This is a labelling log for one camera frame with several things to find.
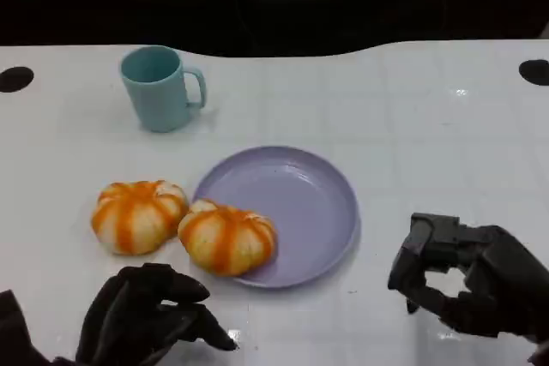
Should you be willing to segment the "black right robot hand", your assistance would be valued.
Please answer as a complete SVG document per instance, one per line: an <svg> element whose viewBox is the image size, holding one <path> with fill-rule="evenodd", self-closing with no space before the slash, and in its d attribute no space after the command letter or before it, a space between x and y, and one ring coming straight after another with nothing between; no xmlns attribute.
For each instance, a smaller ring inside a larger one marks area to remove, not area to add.
<svg viewBox="0 0 549 366"><path fill-rule="evenodd" d="M464 275L466 289L456 297L426 281L427 273L451 268ZM497 225L473 227L453 216L413 214L388 287L407 299L409 314L425 309L458 333L548 340L548 270Z"/></svg>

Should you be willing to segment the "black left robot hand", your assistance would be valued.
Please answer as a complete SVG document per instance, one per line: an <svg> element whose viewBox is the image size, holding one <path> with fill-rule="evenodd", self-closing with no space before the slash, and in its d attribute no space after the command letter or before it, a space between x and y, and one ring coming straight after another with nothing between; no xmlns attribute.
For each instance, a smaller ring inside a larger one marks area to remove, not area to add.
<svg viewBox="0 0 549 366"><path fill-rule="evenodd" d="M110 277L84 318L81 365L155 365L179 341L221 351L238 344L202 303L208 289L167 264L124 267Z"/></svg>

